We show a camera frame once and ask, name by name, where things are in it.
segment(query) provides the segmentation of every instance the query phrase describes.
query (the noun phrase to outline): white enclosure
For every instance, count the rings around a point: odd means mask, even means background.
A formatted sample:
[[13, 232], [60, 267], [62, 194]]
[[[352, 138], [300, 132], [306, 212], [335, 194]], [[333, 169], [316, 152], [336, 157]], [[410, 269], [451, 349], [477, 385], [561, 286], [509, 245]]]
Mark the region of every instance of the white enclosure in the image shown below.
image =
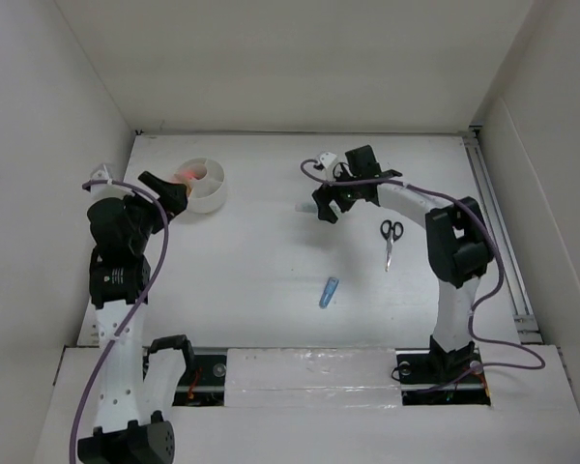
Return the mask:
[[464, 131], [532, 0], [57, 0], [145, 131]]
[[[481, 122], [483, 155], [459, 133]], [[424, 347], [433, 329], [422, 231], [408, 224], [385, 275], [377, 226], [394, 215], [358, 205], [328, 227], [294, 211], [316, 187], [299, 160], [364, 143], [409, 180], [476, 195], [514, 252], [521, 274], [509, 260], [510, 286], [478, 331], [517, 340], [513, 313], [529, 302], [545, 342], [561, 348], [538, 347], [548, 360], [539, 373], [488, 373], [492, 408], [402, 407], [386, 378], [394, 356], [384, 347]], [[314, 410], [313, 385], [360, 387], [359, 371], [346, 364], [337, 384], [305, 372], [291, 381], [267, 365], [277, 353], [252, 363], [233, 351], [228, 407], [178, 408], [177, 464], [580, 463], [580, 0], [0, 0], [0, 464], [65, 462], [98, 355], [75, 348], [96, 344], [81, 183], [103, 161], [134, 180], [142, 169], [169, 178], [197, 157], [222, 162], [228, 201], [172, 224], [146, 341], [185, 332], [200, 346], [361, 349], [378, 399], [355, 409], [353, 389], [319, 391]], [[266, 254], [256, 260], [258, 240]], [[155, 237], [152, 264], [158, 252]], [[333, 274], [340, 286], [320, 310]], [[490, 269], [478, 293], [493, 282]], [[384, 410], [374, 407], [382, 398]]]

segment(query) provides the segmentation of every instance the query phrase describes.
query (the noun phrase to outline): scissor handle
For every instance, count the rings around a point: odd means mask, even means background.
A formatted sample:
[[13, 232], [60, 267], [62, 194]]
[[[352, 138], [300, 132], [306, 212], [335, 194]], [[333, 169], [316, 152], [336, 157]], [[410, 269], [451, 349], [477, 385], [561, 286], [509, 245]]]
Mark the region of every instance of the scissor handle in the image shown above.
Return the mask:
[[391, 238], [396, 242], [404, 235], [404, 224], [397, 221], [392, 222], [388, 219], [383, 220], [382, 224], [380, 224], [380, 234], [385, 240]]

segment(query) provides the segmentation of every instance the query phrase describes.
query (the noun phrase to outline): scissors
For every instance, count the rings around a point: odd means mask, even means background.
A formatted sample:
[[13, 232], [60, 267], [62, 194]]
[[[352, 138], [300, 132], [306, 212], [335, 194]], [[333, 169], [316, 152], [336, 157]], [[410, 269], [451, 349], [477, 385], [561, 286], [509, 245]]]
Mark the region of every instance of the scissors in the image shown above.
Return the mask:
[[387, 241], [387, 264], [385, 265], [385, 272], [388, 272], [389, 266], [391, 265], [393, 243], [397, 242], [404, 235], [404, 225], [397, 221], [383, 220], [383, 223], [380, 224], [380, 234]]

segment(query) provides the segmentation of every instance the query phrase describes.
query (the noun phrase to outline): white round container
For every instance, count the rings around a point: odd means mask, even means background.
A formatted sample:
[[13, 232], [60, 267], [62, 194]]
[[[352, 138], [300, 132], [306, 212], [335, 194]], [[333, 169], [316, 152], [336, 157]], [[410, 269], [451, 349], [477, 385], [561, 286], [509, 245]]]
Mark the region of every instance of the white round container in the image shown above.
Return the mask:
[[196, 158], [181, 164], [174, 177], [187, 184], [187, 211], [211, 213], [225, 203], [228, 185], [221, 164], [213, 159]]

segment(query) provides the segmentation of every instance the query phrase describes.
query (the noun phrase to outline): scissor blade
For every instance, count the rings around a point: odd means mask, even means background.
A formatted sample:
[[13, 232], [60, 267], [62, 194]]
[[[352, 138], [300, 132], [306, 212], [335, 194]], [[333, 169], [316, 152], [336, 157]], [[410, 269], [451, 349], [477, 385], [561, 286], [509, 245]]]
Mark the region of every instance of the scissor blade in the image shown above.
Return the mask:
[[389, 267], [391, 266], [391, 255], [392, 255], [393, 244], [390, 241], [387, 241], [387, 264], [385, 265], [385, 272], [389, 271]]

